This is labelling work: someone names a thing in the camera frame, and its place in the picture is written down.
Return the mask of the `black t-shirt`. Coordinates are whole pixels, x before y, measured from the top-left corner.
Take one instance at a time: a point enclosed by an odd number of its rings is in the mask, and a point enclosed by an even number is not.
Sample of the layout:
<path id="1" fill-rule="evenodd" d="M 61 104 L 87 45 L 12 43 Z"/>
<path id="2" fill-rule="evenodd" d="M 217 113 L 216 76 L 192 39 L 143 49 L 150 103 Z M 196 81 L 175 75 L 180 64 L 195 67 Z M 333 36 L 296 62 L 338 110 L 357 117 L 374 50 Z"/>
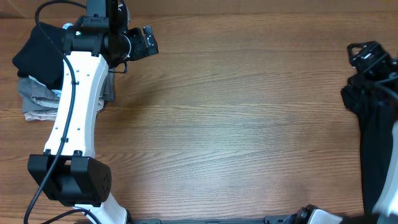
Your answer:
<path id="1" fill-rule="evenodd" d="M 28 41 L 12 59 L 18 69 L 17 76 L 29 76 L 50 90 L 61 90 L 63 85 L 63 57 L 58 51 L 63 47 L 66 30 L 41 22 L 35 26 Z"/>

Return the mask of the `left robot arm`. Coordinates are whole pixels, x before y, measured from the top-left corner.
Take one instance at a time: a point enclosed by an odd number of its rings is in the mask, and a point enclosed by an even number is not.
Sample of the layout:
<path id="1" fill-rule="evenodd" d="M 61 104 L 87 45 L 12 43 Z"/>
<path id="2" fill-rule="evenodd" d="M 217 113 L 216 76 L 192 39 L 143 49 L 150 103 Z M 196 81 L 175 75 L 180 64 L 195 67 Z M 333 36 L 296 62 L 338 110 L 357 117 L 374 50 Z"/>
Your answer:
<path id="1" fill-rule="evenodd" d="M 92 223 L 131 223 L 129 211 L 111 194 L 111 169 L 96 160 L 94 131 L 104 79 L 118 65 L 158 53 L 152 28 L 128 27 L 123 0 L 88 1 L 86 14 L 69 27 L 58 50 L 63 85 L 57 117 L 41 154 L 28 171 L 38 194 L 80 212 Z"/>

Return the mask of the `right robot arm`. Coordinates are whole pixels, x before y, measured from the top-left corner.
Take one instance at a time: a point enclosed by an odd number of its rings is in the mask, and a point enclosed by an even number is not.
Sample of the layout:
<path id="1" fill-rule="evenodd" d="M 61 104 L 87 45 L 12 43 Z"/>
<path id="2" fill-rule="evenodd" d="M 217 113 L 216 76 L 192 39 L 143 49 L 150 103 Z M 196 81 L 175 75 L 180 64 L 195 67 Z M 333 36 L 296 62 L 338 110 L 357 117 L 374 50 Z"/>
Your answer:
<path id="1" fill-rule="evenodd" d="M 397 223 L 397 59 L 376 41 L 349 44 L 347 51 L 356 74 L 341 97 L 359 122 L 364 213 L 344 217 L 307 205 L 284 223 Z"/>

